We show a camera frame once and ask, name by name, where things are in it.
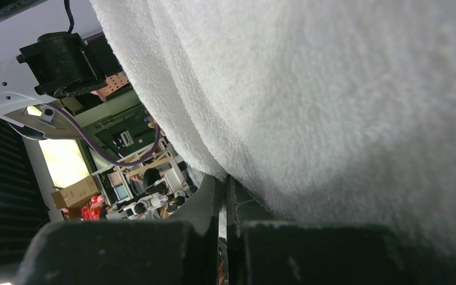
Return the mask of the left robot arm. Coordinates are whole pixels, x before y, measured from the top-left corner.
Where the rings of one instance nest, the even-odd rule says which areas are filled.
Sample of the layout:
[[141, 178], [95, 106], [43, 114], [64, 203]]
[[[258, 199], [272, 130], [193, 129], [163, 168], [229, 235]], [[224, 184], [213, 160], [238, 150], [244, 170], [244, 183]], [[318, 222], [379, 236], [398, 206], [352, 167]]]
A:
[[0, 119], [31, 140], [84, 138], [58, 103], [106, 86], [106, 75], [82, 37], [74, 33], [70, 1], [67, 31], [46, 33], [0, 64]]

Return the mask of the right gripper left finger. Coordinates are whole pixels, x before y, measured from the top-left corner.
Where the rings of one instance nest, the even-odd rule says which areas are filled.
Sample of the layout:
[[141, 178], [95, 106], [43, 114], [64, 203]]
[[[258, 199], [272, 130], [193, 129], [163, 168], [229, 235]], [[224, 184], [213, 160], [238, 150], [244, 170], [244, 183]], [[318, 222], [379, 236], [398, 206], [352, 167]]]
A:
[[49, 223], [33, 238], [17, 284], [217, 284], [220, 181], [164, 220]]

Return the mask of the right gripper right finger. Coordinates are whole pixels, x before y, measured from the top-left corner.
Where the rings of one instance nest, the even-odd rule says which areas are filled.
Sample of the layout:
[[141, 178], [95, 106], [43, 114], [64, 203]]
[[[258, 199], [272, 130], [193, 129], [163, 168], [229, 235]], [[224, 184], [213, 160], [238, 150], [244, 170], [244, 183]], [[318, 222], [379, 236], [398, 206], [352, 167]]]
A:
[[456, 284], [456, 258], [380, 226], [280, 220], [233, 177], [226, 211], [231, 284]]

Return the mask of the white towel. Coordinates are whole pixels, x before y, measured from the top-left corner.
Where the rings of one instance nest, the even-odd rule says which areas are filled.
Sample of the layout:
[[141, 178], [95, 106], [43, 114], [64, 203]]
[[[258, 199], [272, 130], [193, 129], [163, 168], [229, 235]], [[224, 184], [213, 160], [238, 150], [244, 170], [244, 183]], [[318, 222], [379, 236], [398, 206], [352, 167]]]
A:
[[456, 1], [93, 1], [194, 168], [456, 257]]

